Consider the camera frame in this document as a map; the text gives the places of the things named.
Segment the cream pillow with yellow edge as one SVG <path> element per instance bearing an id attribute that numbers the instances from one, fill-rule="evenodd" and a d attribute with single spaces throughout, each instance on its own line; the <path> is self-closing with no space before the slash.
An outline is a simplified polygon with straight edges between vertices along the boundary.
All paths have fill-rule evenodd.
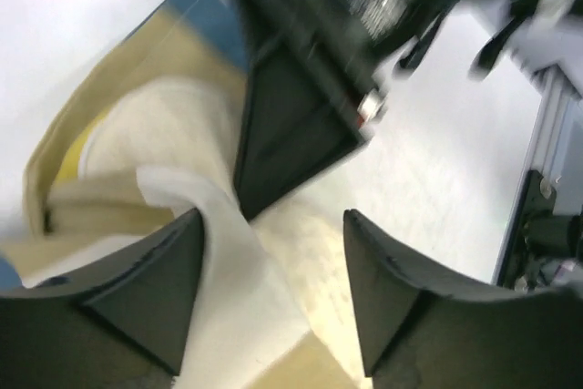
<path id="1" fill-rule="evenodd" d="M 197 208 L 207 246 L 178 388 L 364 388 L 334 175 L 246 220 L 231 185 L 240 107 L 164 77 L 93 118 L 66 152 L 47 204 L 56 230 L 107 247 L 142 217 Z"/>

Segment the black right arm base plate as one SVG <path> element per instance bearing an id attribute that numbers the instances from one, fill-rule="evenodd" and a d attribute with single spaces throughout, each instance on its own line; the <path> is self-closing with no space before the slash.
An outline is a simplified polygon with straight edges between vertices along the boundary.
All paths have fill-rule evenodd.
<path id="1" fill-rule="evenodd" d="M 495 284 L 508 289 L 541 258 L 582 260 L 582 214 L 556 214 L 557 191 L 536 170 L 527 173 Z"/>

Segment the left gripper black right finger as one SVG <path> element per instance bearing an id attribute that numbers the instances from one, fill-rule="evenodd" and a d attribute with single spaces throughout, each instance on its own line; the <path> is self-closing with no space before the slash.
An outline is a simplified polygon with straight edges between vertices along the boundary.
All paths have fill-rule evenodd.
<path id="1" fill-rule="evenodd" d="M 582 287 L 482 283 L 343 216 L 363 358 L 377 388 L 579 388 Z"/>

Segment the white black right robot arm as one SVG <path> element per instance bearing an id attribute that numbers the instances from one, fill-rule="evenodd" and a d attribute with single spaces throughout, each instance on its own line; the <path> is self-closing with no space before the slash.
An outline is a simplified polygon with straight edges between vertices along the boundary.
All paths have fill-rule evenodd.
<path id="1" fill-rule="evenodd" d="M 256 218 L 359 148 L 386 99 L 376 68 L 394 53 L 414 72 L 463 0 L 237 0 L 249 49 L 247 103 L 234 186 Z M 507 40 L 544 15 L 579 16 L 582 0 L 510 0 L 505 26 L 480 50 L 490 72 Z"/>

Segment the blue tan white checked pillowcase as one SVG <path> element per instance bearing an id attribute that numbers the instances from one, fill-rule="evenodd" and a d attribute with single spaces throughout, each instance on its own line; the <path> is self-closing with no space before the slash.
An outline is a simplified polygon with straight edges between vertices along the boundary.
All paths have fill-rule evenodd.
<path id="1" fill-rule="evenodd" d="M 1 241 L 4 388 L 364 388 L 343 125 L 292 59 L 259 101 L 275 169 L 234 185 L 254 79 L 230 0 L 166 0 L 87 76 L 24 172 Z"/>

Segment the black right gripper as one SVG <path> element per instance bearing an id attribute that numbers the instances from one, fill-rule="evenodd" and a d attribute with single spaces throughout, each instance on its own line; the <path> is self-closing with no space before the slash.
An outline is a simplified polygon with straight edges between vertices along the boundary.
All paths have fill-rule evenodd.
<path id="1" fill-rule="evenodd" d="M 365 139 L 352 102 L 408 42 L 414 70 L 457 0 L 240 0 L 251 70 L 234 186 L 251 220 Z"/>

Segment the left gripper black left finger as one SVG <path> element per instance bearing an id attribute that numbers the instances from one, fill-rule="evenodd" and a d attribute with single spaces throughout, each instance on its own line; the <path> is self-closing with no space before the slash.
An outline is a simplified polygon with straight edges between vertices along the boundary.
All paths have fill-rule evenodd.
<path id="1" fill-rule="evenodd" d="M 203 250 L 203 219 L 190 210 L 82 268 L 3 291 L 2 387 L 170 388 Z"/>

